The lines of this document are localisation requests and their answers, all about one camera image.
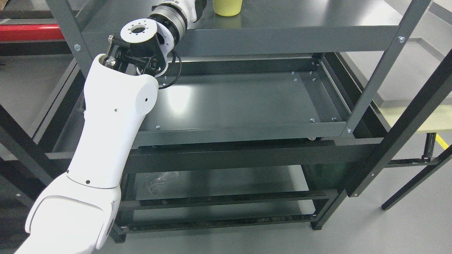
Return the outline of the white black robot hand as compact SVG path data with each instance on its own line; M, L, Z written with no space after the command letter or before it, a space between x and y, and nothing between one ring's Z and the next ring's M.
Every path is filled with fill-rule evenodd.
M189 23L199 21L207 3L207 0L184 0L187 21Z

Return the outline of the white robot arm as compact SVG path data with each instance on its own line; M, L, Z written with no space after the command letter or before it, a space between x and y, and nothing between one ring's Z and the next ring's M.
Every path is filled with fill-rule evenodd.
M25 223L28 238L17 254L90 254L106 242L121 199L120 182L131 146L154 108L157 77L168 54L197 22L205 0L162 0L150 16L109 36L84 84L84 126L66 172L34 202Z

